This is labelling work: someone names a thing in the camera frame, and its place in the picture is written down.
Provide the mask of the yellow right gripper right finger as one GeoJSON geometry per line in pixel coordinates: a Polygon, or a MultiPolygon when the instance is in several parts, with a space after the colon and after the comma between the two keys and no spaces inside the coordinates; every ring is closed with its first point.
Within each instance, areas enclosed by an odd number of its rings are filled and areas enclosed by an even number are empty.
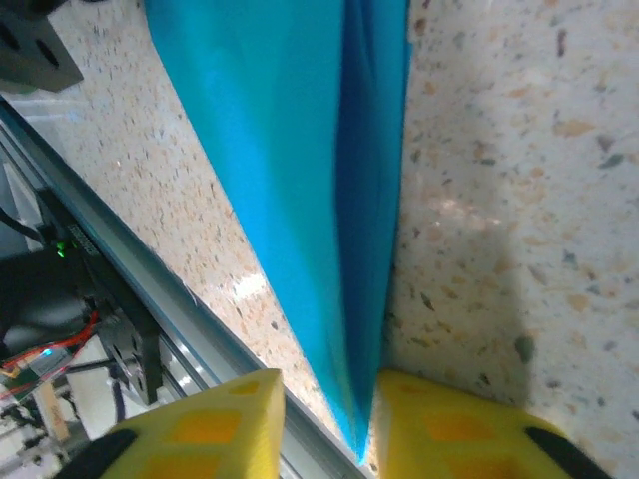
{"type": "Polygon", "coordinates": [[[395,370],[377,393],[379,479],[613,479],[523,409],[395,370]]]}

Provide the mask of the aluminium mounting rail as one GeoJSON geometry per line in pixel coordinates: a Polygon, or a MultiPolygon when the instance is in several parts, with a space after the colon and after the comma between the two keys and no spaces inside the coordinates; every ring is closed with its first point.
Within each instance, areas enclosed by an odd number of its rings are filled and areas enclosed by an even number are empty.
{"type": "MultiPolygon", "coordinates": [[[[51,188],[159,324],[166,348],[199,388],[263,367],[0,96],[0,146],[51,188]]],[[[375,479],[291,392],[286,394],[281,479],[375,479]]]]}

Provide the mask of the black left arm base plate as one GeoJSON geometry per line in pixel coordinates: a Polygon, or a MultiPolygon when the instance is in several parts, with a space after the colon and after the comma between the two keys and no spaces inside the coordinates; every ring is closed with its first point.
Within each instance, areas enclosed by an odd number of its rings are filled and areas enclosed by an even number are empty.
{"type": "Polygon", "coordinates": [[[40,189],[36,199],[45,237],[79,264],[79,289],[97,306],[102,345],[143,404],[155,403],[163,385],[158,324],[53,191],[40,189]]]}

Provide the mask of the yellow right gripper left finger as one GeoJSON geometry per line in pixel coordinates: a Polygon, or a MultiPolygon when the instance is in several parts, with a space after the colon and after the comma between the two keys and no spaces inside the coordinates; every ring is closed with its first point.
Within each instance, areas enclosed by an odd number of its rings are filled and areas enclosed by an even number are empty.
{"type": "Polygon", "coordinates": [[[283,375],[262,369],[128,419],[58,479],[279,479],[283,375]]]}

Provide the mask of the blue cloth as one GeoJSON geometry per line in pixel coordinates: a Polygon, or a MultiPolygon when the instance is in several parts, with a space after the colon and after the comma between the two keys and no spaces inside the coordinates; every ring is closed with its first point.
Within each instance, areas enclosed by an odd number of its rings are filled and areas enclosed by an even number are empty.
{"type": "Polygon", "coordinates": [[[154,47],[348,448],[367,454],[408,0],[146,0],[154,47]]]}

